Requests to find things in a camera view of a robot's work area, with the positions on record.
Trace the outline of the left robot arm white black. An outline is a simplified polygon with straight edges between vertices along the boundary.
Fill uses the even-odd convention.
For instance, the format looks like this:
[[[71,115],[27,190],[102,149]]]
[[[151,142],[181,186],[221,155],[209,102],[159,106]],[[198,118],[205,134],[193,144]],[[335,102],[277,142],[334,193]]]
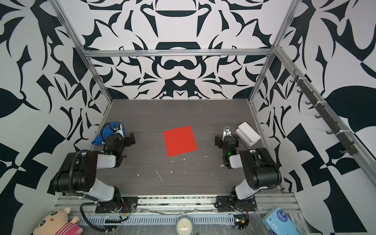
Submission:
[[[124,149],[135,143],[134,132],[125,137],[113,134],[105,140],[102,152],[80,150],[69,153],[52,180],[54,190],[95,202],[121,204],[119,189],[97,179],[97,170],[120,167]]]

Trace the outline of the red square paper sheet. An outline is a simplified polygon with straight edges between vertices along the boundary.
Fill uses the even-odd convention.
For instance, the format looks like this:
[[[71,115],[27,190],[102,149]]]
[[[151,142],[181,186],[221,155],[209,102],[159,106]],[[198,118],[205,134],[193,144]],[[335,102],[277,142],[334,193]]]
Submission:
[[[191,126],[164,131],[163,136],[168,157],[198,150]]]

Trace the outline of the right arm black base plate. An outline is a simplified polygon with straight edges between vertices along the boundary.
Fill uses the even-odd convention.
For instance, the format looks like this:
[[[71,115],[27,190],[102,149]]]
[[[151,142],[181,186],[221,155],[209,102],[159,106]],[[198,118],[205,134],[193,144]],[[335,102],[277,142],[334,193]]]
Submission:
[[[219,212],[254,212],[257,204],[255,198],[234,201],[230,196],[217,196],[214,207]]]

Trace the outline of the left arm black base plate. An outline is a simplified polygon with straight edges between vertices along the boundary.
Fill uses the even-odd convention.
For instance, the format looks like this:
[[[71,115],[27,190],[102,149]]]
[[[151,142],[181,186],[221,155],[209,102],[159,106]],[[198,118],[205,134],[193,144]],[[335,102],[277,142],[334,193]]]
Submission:
[[[117,210],[120,213],[132,212],[137,208],[138,197],[122,197],[121,199],[113,199],[108,202],[99,202],[96,213],[110,213]]]

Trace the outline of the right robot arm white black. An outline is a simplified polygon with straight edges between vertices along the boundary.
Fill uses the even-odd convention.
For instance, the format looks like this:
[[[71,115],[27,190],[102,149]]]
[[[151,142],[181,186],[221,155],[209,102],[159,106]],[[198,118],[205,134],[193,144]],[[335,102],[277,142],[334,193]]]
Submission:
[[[245,179],[230,193],[232,202],[250,199],[262,190],[270,190],[282,182],[281,173],[265,147],[237,151],[240,137],[215,136],[214,144],[222,149],[223,165],[228,169],[241,168]]]

